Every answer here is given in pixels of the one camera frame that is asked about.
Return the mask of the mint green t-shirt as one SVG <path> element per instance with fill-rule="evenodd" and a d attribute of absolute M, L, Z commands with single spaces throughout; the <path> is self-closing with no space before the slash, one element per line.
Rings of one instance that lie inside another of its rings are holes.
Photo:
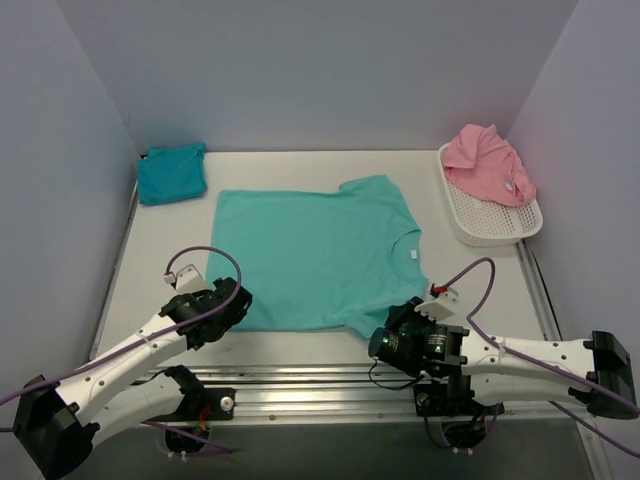
<path fill-rule="evenodd" d="M 253 296 L 244 332 L 346 328 L 368 339 L 390 306 L 425 292 L 421 229 L 385 175 L 331 193 L 223 190 L 211 243 L 210 280 L 242 272 Z"/>

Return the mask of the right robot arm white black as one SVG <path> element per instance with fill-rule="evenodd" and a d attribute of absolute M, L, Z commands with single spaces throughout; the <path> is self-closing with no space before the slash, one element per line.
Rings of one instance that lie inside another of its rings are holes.
<path fill-rule="evenodd" d="M 595 331 L 573 341 L 489 335 L 476 326 L 446 324 L 457 307 L 456 292 L 444 288 L 392 306 L 368 345 L 372 359 L 429 382 L 436 414 L 519 401 L 563 402 L 598 417 L 638 418 L 630 357 L 612 334 Z"/>

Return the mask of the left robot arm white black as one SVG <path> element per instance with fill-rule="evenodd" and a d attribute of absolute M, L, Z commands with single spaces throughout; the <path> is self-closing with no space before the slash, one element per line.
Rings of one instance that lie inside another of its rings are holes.
<path fill-rule="evenodd" d="M 220 340 L 246 316 L 253 298 L 232 278 L 171 298 L 133 335 L 71 377 L 38 376 L 19 396 L 12 432 L 47 479 L 78 468 L 93 449 L 147 420 L 199 421 L 219 401 L 182 365 L 143 375 L 188 350 Z"/>

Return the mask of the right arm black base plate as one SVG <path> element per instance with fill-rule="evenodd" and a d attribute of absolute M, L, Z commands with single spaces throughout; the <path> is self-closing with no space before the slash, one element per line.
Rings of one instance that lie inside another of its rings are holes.
<path fill-rule="evenodd" d="M 470 392 L 455 397 L 447 384 L 420 383 L 412 387 L 416 414 L 419 417 L 458 417 L 475 415 L 502 415 L 502 404 L 483 405 L 471 397 Z"/>

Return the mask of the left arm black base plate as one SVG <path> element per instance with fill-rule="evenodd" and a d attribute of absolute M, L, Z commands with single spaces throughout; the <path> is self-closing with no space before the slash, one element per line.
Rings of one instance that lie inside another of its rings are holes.
<path fill-rule="evenodd" d="M 151 418 L 158 422 L 228 421 L 234 418 L 236 390 L 229 387 L 205 387 L 186 393 L 173 410 Z"/>

